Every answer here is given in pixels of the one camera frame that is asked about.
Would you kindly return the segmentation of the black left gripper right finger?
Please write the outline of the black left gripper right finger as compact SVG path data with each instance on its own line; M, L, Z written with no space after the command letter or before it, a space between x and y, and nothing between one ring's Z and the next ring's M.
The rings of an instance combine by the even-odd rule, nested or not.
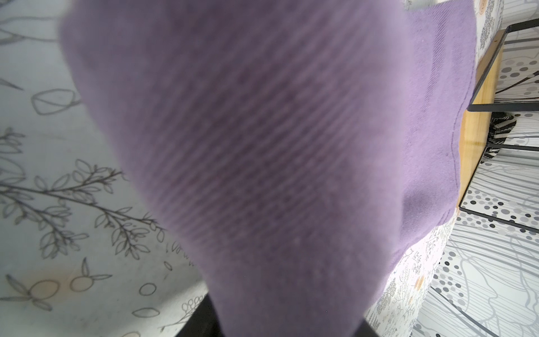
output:
M357 329L357 337L379 337L372 326L364 320Z

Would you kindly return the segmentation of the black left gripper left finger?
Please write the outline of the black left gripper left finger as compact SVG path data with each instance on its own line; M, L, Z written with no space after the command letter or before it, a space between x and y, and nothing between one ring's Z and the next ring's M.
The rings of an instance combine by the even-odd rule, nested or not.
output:
M177 337L223 337L215 308L209 295L198 305Z

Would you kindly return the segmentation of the purple long pants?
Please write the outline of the purple long pants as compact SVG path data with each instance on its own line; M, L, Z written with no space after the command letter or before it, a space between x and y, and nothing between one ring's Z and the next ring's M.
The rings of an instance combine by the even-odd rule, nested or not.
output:
M59 37L226 336L352 336L453 216L472 1L74 1Z

